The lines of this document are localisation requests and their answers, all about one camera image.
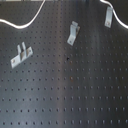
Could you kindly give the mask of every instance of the white wire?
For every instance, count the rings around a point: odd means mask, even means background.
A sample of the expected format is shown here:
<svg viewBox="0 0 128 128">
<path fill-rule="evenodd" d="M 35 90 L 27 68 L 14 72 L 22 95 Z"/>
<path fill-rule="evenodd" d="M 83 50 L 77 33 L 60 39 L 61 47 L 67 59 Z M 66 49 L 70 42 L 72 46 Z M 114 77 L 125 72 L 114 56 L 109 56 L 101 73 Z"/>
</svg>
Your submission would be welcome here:
<svg viewBox="0 0 128 128">
<path fill-rule="evenodd" d="M 117 14 L 116 14 L 116 12 L 115 12 L 115 10 L 114 10 L 112 4 L 111 4 L 110 2 L 108 2 L 108 1 L 106 1 L 106 0 L 100 0 L 100 1 L 101 1 L 102 3 L 105 3 L 105 4 L 109 5 L 109 6 L 113 9 L 113 13 L 114 13 L 114 16 L 115 16 L 116 20 L 117 20 L 123 27 L 125 27 L 126 29 L 128 29 L 128 25 L 124 24 L 124 23 L 118 18 L 118 16 L 117 16 Z"/>
<path fill-rule="evenodd" d="M 36 17 L 37 17 L 38 14 L 40 13 L 40 10 L 41 10 L 42 6 L 44 5 L 44 3 L 45 3 L 45 0 L 42 2 L 42 4 L 41 4 L 39 10 L 37 11 L 37 13 L 36 13 L 36 15 L 33 17 L 33 19 L 32 19 L 30 22 L 28 22 L 27 24 L 25 24 L 25 25 L 15 25 L 15 24 L 13 24 L 13 23 L 11 23 L 11 22 L 9 22 L 9 21 L 6 21 L 6 20 L 4 20 L 4 19 L 0 19 L 0 22 L 5 23 L 5 24 L 7 24 L 7 25 L 10 25 L 10 26 L 12 26 L 12 27 L 14 27 L 14 28 L 16 28 L 16 29 L 23 29 L 23 28 L 26 28 L 26 27 L 28 27 L 29 25 L 31 25 L 32 22 L 36 19 Z"/>
</svg>

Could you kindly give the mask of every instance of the metal plate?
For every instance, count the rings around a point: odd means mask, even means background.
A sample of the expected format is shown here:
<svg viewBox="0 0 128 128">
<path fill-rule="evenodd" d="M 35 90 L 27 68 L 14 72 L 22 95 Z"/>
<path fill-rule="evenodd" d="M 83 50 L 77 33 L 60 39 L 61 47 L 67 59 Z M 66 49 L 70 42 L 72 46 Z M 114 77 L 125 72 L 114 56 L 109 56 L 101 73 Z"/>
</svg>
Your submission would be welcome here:
<svg viewBox="0 0 128 128">
<path fill-rule="evenodd" d="M 127 23 L 124 1 L 114 7 Z M 1 3 L 0 17 L 24 24 L 40 4 Z M 94 0 L 46 2 L 26 29 L 0 23 L 0 128 L 128 127 L 128 31 L 115 18 L 111 29 L 104 26 L 106 7 Z M 81 27 L 73 47 L 72 21 Z M 23 41 L 34 54 L 12 70 Z"/>
</svg>

